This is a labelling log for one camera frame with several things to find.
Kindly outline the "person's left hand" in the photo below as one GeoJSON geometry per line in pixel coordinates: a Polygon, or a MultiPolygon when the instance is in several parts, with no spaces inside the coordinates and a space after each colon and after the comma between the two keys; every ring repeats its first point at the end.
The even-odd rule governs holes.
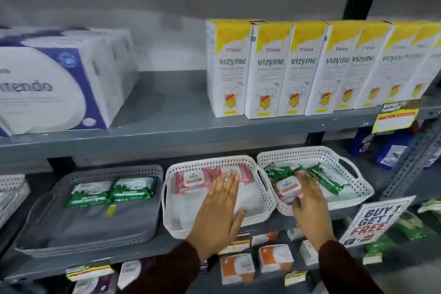
{"type": "Polygon", "coordinates": [[[211,185],[196,215],[187,241],[196,249],[201,263],[231,244],[237,234],[230,234],[240,177],[235,170],[222,173],[211,185]]]}

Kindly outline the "person's right hand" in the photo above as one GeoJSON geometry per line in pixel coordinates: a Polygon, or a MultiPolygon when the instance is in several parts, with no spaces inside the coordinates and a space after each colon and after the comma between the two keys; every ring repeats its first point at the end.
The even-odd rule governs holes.
{"type": "Polygon", "coordinates": [[[328,241],[336,241],[332,220],[328,210],[328,204],[320,189],[317,178],[311,177],[306,171],[296,173],[300,182],[304,203],[304,218],[295,218],[297,225],[303,231],[314,249],[319,252],[320,248],[328,241]]]}

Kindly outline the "person's right forearm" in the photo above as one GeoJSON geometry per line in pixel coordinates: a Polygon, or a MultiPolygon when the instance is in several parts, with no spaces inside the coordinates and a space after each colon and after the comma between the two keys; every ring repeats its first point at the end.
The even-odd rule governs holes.
{"type": "Polygon", "coordinates": [[[318,261],[320,277],[329,294],[385,294],[338,241],[324,243],[318,261]]]}

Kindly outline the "person's left forearm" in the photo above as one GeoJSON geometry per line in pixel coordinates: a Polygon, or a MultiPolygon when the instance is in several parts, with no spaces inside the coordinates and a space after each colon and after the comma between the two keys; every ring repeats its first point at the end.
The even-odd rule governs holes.
{"type": "Polygon", "coordinates": [[[196,280],[201,260],[187,241],[160,256],[156,264],[116,294],[186,294],[196,280]]]}

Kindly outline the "yellow red shelf label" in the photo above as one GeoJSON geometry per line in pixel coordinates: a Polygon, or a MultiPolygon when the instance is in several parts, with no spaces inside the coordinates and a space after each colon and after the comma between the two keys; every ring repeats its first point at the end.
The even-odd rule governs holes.
{"type": "Polygon", "coordinates": [[[115,270],[111,265],[102,265],[102,266],[80,266],[72,269],[67,269],[65,271],[65,275],[67,279],[71,282],[76,282],[80,280],[86,280],[101,276],[106,276],[109,274],[113,274],[115,270]]]}
{"type": "Polygon", "coordinates": [[[242,252],[251,246],[251,236],[249,233],[238,234],[235,240],[226,248],[218,252],[218,255],[234,254],[242,252]]]}

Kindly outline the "white perforated plastic basket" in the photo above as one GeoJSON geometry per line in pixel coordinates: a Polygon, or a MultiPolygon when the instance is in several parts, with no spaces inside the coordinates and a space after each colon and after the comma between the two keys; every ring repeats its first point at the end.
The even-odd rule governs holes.
{"type": "Polygon", "coordinates": [[[255,225],[266,221],[276,208],[276,198],[265,171],[248,155],[205,158],[171,165],[165,175],[161,203],[163,224],[170,235],[176,239],[187,238],[196,215],[207,195],[207,188],[186,194],[175,192],[177,174],[186,174],[194,170],[244,164],[254,177],[254,183],[240,183],[234,215],[245,210],[241,227],[255,225]]]}
{"type": "Polygon", "coordinates": [[[261,152],[257,155],[257,164],[261,168],[272,163],[298,163],[304,168],[319,163],[326,164],[341,176],[344,180],[344,187],[338,195],[333,195],[326,188],[322,188],[328,201],[329,211],[356,207],[372,197],[374,193],[373,187],[361,175],[356,165],[349,159],[339,156],[329,147],[295,147],[261,152]]]}

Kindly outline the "white red promo sign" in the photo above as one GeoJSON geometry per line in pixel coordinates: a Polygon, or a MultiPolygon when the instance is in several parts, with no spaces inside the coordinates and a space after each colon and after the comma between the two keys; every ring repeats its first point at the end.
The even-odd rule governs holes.
{"type": "Polygon", "coordinates": [[[415,198],[416,195],[411,195],[362,204],[339,242],[350,248],[377,241],[407,210],[415,198]]]}

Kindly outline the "green snack packet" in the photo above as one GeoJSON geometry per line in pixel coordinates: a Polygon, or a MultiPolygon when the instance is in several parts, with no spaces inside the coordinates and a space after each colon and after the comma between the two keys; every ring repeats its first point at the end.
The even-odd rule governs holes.
{"type": "Polygon", "coordinates": [[[388,236],[382,235],[376,241],[364,245],[363,265],[383,262],[385,252],[396,247],[396,243],[388,236]]]}
{"type": "Polygon", "coordinates": [[[403,212],[395,225],[409,240],[418,240],[428,236],[422,220],[409,211],[403,212]]]}
{"type": "Polygon", "coordinates": [[[417,209],[418,214],[426,213],[433,215],[441,223],[441,198],[423,202],[417,209]]]}

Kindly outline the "blue refill pouch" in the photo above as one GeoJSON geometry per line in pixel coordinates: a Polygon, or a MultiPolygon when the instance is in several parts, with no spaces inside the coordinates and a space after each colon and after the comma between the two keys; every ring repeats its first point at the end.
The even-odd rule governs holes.
{"type": "Polygon", "coordinates": [[[389,170],[393,169],[400,156],[411,143],[414,135],[415,132],[408,129],[396,130],[393,134],[387,136],[373,160],[374,164],[389,170]]]}

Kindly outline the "grey perforated rack upright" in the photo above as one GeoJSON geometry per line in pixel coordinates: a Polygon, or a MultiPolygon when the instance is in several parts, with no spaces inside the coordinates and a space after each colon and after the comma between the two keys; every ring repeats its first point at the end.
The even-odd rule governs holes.
{"type": "Polygon", "coordinates": [[[415,196],[415,204],[441,197],[441,154],[438,162],[425,169],[438,150],[441,150],[441,115],[424,121],[422,132],[400,157],[379,200],[415,196]]]}

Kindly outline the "grey metal shelf rack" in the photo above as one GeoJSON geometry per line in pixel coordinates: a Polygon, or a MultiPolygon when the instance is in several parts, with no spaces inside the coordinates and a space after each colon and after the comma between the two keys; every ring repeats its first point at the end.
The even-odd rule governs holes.
{"type": "MultiPolygon", "coordinates": [[[[206,72],[142,72],[135,89],[109,130],[62,131],[13,136],[0,141],[0,163],[32,159],[54,162],[56,174],[75,170],[74,156],[128,155],[153,151],[163,169],[173,163],[206,156],[249,154],[263,151],[257,141],[326,131],[336,132],[372,125],[379,108],[342,110],[328,115],[248,120],[244,116],[215,118],[206,94],[206,72]]],[[[33,294],[23,284],[65,276],[67,269],[82,265],[116,265],[120,262],[167,253],[179,244],[163,225],[154,237],[134,246],[54,258],[32,258],[12,244],[0,261],[1,294],[33,294]]]]}

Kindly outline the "row of yellow white boxes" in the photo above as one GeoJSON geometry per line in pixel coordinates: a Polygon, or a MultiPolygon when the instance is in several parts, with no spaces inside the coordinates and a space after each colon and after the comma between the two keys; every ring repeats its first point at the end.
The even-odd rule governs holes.
{"type": "Polygon", "coordinates": [[[441,20],[205,25],[216,118],[314,116],[420,99],[441,69],[441,20]]]}

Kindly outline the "grey perforated plastic basket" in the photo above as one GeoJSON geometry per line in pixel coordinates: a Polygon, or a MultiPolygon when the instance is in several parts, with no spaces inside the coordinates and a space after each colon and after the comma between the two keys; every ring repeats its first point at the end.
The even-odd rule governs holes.
{"type": "Polygon", "coordinates": [[[15,240],[14,250],[34,258],[46,258],[145,243],[157,231],[163,178],[164,171],[159,165],[101,168],[68,174],[34,203],[15,240]],[[152,198],[66,207],[75,185],[140,177],[157,177],[152,198]],[[106,217],[111,204],[116,204],[115,213],[106,217]]]}

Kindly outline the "white purple packet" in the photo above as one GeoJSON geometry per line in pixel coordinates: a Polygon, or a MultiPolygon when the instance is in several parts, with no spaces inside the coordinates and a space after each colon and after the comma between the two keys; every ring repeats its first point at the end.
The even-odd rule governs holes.
{"type": "Polygon", "coordinates": [[[71,294],[116,294],[118,274],[78,280],[71,294]]]}

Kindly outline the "white basket stack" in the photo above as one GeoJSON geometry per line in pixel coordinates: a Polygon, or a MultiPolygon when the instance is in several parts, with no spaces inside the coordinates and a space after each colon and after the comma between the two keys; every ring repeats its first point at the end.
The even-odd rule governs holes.
{"type": "Polygon", "coordinates": [[[30,194],[25,174],[0,175],[0,229],[30,194]]]}

